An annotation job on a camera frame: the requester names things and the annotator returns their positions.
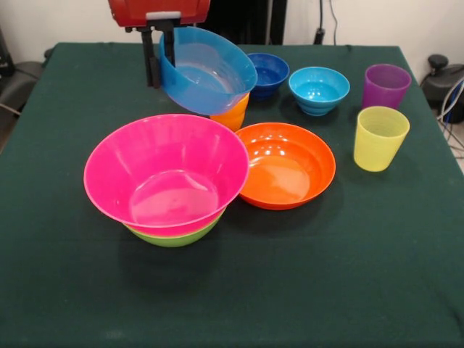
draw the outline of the bowl rim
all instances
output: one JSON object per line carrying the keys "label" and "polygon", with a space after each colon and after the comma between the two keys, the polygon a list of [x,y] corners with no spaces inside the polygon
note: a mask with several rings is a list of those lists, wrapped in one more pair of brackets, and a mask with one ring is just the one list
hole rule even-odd
{"label": "bowl rim", "polygon": [[[312,69],[322,69],[322,70],[326,70],[326,71],[330,71],[331,73],[335,73],[336,75],[339,75],[341,77],[343,77],[343,79],[348,83],[348,89],[347,91],[345,92],[345,94],[341,95],[339,98],[336,98],[336,99],[332,99],[332,100],[311,100],[311,99],[308,99],[308,98],[304,98],[303,96],[300,96],[295,90],[294,88],[291,86],[291,79],[294,77],[295,74],[303,71],[303,70],[312,70]],[[314,103],[318,103],[318,104],[328,104],[328,103],[334,103],[334,102],[340,102],[345,96],[348,95],[350,89],[351,89],[351,85],[349,83],[349,80],[347,79],[347,77],[345,75],[343,75],[341,72],[337,71],[337,70],[334,70],[334,69],[331,69],[330,67],[302,67],[301,69],[298,69],[296,71],[294,71],[291,75],[290,75],[290,78],[289,78],[289,88],[290,88],[290,91],[293,93],[293,95],[295,96],[298,96],[299,98],[303,99],[303,100],[306,100],[306,101],[309,101],[309,102],[314,102]]]}
{"label": "bowl rim", "polygon": [[221,217],[223,216],[224,212],[225,212],[225,209],[223,209],[223,211],[218,215],[217,218],[215,218],[213,221],[211,221],[210,223],[208,223],[205,227],[203,228],[200,228],[194,232],[188,232],[186,234],[180,234],[178,236],[154,236],[152,234],[147,234],[147,233],[144,233],[144,232],[140,232],[140,231],[137,231],[136,229],[130,227],[129,225],[126,225],[125,223],[123,223],[123,225],[128,228],[130,230],[130,232],[132,233],[135,233],[135,234],[140,234],[141,236],[144,236],[144,237],[147,237],[147,238],[153,238],[153,239],[161,239],[163,241],[166,241],[166,240],[173,240],[173,239],[181,239],[181,238],[186,238],[186,237],[191,237],[191,236],[194,236],[196,235],[197,233],[200,233],[202,231],[204,231],[206,228],[209,228],[211,225],[216,225],[218,222],[219,222],[219,219],[221,219]]}
{"label": "bowl rim", "polygon": [[312,196],[309,196],[307,198],[304,198],[304,199],[300,199],[298,202],[292,202],[292,203],[275,203],[275,202],[266,202],[266,201],[262,201],[262,200],[259,200],[259,199],[256,199],[252,196],[247,196],[246,194],[243,194],[242,192],[240,192],[240,195],[243,196],[243,197],[246,197],[248,199],[251,199],[255,202],[259,202],[259,203],[263,203],[263,204],[270,204],[270,205],[273,205],[274,207],[288,207],[288,206],[293,206],[294,204],[304,204],[308,201],[310,201],[311,199],[314,199],[315,197],[319,196],[320,194],[322,194],[332,183],[332,181],[334,181],[334,178],[335,178],[335,174],[336,174],[336,160],[335,160],[335,155],[334,155],[334,152],[332,151],[332,149],[330,148],[330,146],[320,137],[318,136],[317,134],[313,133],[312,131],[306,129],[306,128],[303,128],[303,127],[299,127],[298,125],[292,125],[291,123],[281,123],[281,122],[264,122],[264,123],[255,123],[253,125],[248,125],[247,127],[243,127],[242,129],[239,129],[238,131],[236,131],[236,134],[237,136],[240,137],[240,134],[244,132],[244,130],[246,129],[252,129],[252,128],[260,128],[260,127],[265,127],[265,126],[271,126],[271,127],[286,127],[286,128],[297,128],[297,129],[300,129],[302,131],[304,131],[305,133],[308,133],[310,136],[314,136],[316,137],[317,140],[319,140],[319,142],[322,143],[322,145],[327,148],[328,150],[328,153],[330,154],[330,160],[331,160],[331,163],[333,164],[333,172],[332,174],[330,175],[330,178],[327,182],[327,184],[321,186],[321,189],[318,190],[315,194],[313,194]]}
{"label": "bowl rim", "polygon": [[[201,119],[200,122],[204,122],[204,123],[212,123],[214,124],[216,127],[219,127],[219,128],[223,128],[224,130],[226,130],[227,132],[233,134],[235,137],[237,137],[237,140],[238,140],[238,146],[239,148],[243,151],[243,153],[245,154],[245,157],[246,157],[246,173],[245,173],[245,177],[244,177],[244,180],[243,180],[243,183],[241,183],[241,185],[239,186],[239,188],[237,189],[237,194],[236,195],[233,195],[230,199],[228,199],[224,204],[218,206],[216,209],[214,209],[213,211],[211,211],[210,213],[208,213],[207,215],[203,215],[201,217],[198,217],[197,219],[195,220],[190,220],[190,221],[187,221],[185,223],[175,223],[175,224],[171,224],[171,225],[146,225],[146,224],[142,224],[142,223],[136,223],[135,221],[127,221],[127,220],[124,220],[124,219],[120,219],[118,217],[115,217],[113,214],[110,214],[109,212],[107,212],[105,209],[103,209],[103,207],[101,207],[99,204],[96,203],[95,199],[92,197],[90,191],[88,190],[88,166],[89,166],[89,163],[91,162],[91,159],[93,156],[95,156],[95,153],[98,151],[98,149],[105,145],[107,140],[110,139],[111,137],[115,136],[115,134],[119,133],[119,132],[122,132],[124,131],[126,128],[129,128],[131,127],[133,124],[135,123],[147,123],[149,122],[150,120],[153,120],[153,119],[160,119],[160,118],[164,118],[164,117],[184,117],[184,118],[191,118],[191,119],[195,119],[195,120],[198,120],[198,119]],[[88,156],[87,158],[87,161],[86,161],[86,165],[84,166],[84,171],[83,171],[83,184],[84,184],[84,190],[86,192],[86,195],[87,197],[90,199],[90,201],[92,202],[92,204],[100,211],[102,212],[103,214],[105,214],[107,217],[109,218],[112,218],[113,220],[116,220],[117,222],[119,223],[123,223],[123,224],[127,224],[127,225],[132,225],[132,226],[136,226],[136,227],[142,227],[142,228],[174,228],[174,227],[181,227],[181,226],[188,226],[192,223],[197,223],[203,219],[207,219],[209,217],[211,217],[212,215],[214,214],[217,214],[218,212],[224,210],[239,194],[240,194],[240,191],[243,189],[243,187],[245,186],[245,183],[247,183],[247,179],[248,179],[248,175],[249,175],[249,156],[248,156],[248,151],[247,151],[247,148],[245,147],[245,144],[243,143],[243,141],[232,131],[230,130],[229,128],[225,127],[224,125],[218,123],[218,122],[215,122],[213,120],[210,120],[209,118],[206,118],[206,117],[203,117],[203,116],[197,116],[197,115],[190,115],[190,114],[161,114],[161,115],[152,115],[152,116],[148,116],[148,117],[144,117],[144,118],[141,118],[141,119],[138,119],[138,120],[134,120],[132,122],[129,122],[129,123],[126,123],[125,125],[117,128],[116,130],[112,131],[110,134],[108,134],[107,136],[105,136],[95,147],[94,149],[92,150],[92,152],[90,153],[90,155]]]}
{"label": "bowl rim", "polygon": [[252,52],[252,53],[248,53],[247,56],[257,56],[257,55],[263,55],[263,56],[269,56],[269,57],[272,57],[272,58],[276,58],[277,60],[280,60],[281,62],[283,62],[287,68],[287,72],[285,74],[285,77],[280,79],[278,82],[272,82],[272,83],[258,83],[256,82],[255,84],[255,87],[271,87],[271,86],[274,86],[274,85],[278,85],[279,83],[282,83],[284,82],[288,76],[290,75],[290,67],[289,67],[289,64],[283,60],[282,58],[280,58],[279,56],[276,56],[275,54],[271,54],[271,53],[263,53],[263,52]]}
{"label": "bowl rim", "polygon": [[[246,59],[249,60],[249,64],[254,67],[254,64],[252,62],[252,60],[248,57],[248,55],[240,48],[238,47],[236,44],[234,44],[232,41],[228,40],[227,38],[224,38],[223,36],[221,35],[218,35],[216,33],[213,33],[212,31],[209,31],[209,30],[205,30],[203,28],[198,28],[198,27],[176,27],[174,28],[174,35],[175,35],[175,32],[178,31],[178,30],[183,30],[183,31],[196,31],[196,32],[205,32],[207,33],[207,35],[210,35],[210,36],[213,36],[213,37],[216,37],[218,40],[220,41],[226,41],[228,42],[230,45],[233,45],[234,46],[234,50],[235,51],[240,51],[245,57]],[[161,36],[159,37],[159,42],[163,42],[164,40],[164,36],[165,34],[162,33]],[[221,92],[221,91],[215,91],[211,88],[208,88],[208,87],[204,87],[204,86],[200,86],[198,84],[195,83],[195,81],[191,80],[190,78],[187,78],[184,74],[181,74],[179,72],[179,70],[177,69],[176,66],[174,66],[169,60],[167,60],[166,56],[165,56],[165,47],[164,45],[159,45],[159,59],[161,59],[163,62],[165,63],[168,63],[169,66],[171,68],[174,69],[174,71],[180,76],[182,77],[182,79],[184,80],[187,80],[189,83],[193,83],[196,85],[196,88],[201,88],[205,91],[213,91],[215,94],[219,94],[219,95],[224,95],[224,96],[237,96],[237,95],[240,95],[240,94],[246,94],[246,93],[249,93],[257,84],[258,82],[258,74],[256,72],[256,68],[254,69],[255,70],[255,74],[254,74],[254,79],[253,79],[253,83],[252,83],[252,87],[249,87],[249,88],[244,88],[242,91],[239,91],[239,92]]]}

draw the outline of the orange cup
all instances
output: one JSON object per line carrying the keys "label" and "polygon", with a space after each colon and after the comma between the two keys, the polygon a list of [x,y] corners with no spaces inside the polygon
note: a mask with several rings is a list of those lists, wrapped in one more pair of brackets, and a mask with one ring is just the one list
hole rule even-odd
{"label": "orange cup", "polygon": [[235,107],[220,115],[211,115],[210,119],[219,122],[221,125],[236,132],[240,129],[245,119],[245,110],[247,110],[249,93],[246,94]]}

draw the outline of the dark blue bowl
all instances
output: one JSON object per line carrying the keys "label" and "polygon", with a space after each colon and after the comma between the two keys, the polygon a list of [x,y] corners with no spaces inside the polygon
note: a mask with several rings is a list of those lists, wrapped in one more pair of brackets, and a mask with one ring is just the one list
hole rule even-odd
{"label": "dark blue bowl", "polygon": [[288,78],[289,65],[281,58],[268,53],[251,53],[248,57],[254,64],[258,74],[258,82],[250,96],[263,100],[272,96],[282,82]]}

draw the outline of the transparent blue bowl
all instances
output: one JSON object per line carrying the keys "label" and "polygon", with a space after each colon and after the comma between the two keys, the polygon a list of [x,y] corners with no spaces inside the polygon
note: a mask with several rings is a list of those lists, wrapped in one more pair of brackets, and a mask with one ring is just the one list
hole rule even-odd
{"label": "transparent blue bowl", "polygon": [[258,74],[258,82],[250,96],[258,100],[271,97],[288,78],[289,65],[274,54],[250,53],[248,57],[252,60]]}
{"label": "transparent blue bowl", "polygon": [[177,104],[201,115],[223,114],[257,82],[250,58],[236,45],[208,30],[174,29],[175,67],[159,45],[162,87]]}
{"label": "transparent blue bowl", "polygon": [[349,81],[327,67],[304,67],[289,78],[289,87],[305,114],[324,116],[349,92]]}

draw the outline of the bowl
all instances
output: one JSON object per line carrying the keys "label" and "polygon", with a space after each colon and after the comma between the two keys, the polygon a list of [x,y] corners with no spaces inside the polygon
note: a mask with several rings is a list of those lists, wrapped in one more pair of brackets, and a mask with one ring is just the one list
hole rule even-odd
{"label": "bowl", "polygon": [[108,217],[153,236],[214,221],[248,176],[239,137],[205,117],[169,114],[129,123],[92,151],[84,187]]}
{"label": "bowl", "polygon": [[184,27],[174,29],[174,39],[175,67],[166,58],[164,45],[159,45],[162,87],[187,110],[201,115],[223,114],[256,84],[252,61],[222,36]]}
{"label": "bowl", "polygon": [[252,98],[263,100],[271,97],[288,78],[289,65],[274,54],[251,53],[248,57],[252,60],[258,74],[258,81],[251,92]]}
{"label": "bowl", "polygon": [[335,157],[314,133],[288,123],[258,123],[236,134],[250,158],[240,196],[268,210],[298,207],[324,192],[335,176]]}
{"label": "bowl", "polygon": [[305,114],[324,116],[349,92],[349,81],[327,67],[304,67],[289,78],[289,87]]}
{"label": "bowl", "polygon": [[245,120],[245,111],[247,110],[248,100],[249,93],[247,93],[235,107],[221,115],[211,115],[210,119],[219,122],[231,131],[236,132],[240,129]]}
{"label": "bowl", "polygon": [[159,236],[151,236],[149,234],[142,233],[137,231],[135,228],[131,228],[130,226],[126,225],[130,232],[135,234],[140,239],[153,244],[159,247],[165,248],[176,248],[176,247],[184,247],[185,245],[189,245],[198,241],[200,238],[204,237],[208,232],[212,230],[213,227],[219,222],[220,216],[218,216],[215,220],[213,220],[209,225],[200,228],[198,231],[194,231],[192,233],[188,233],[182,236],[176,237],[159,237]]}

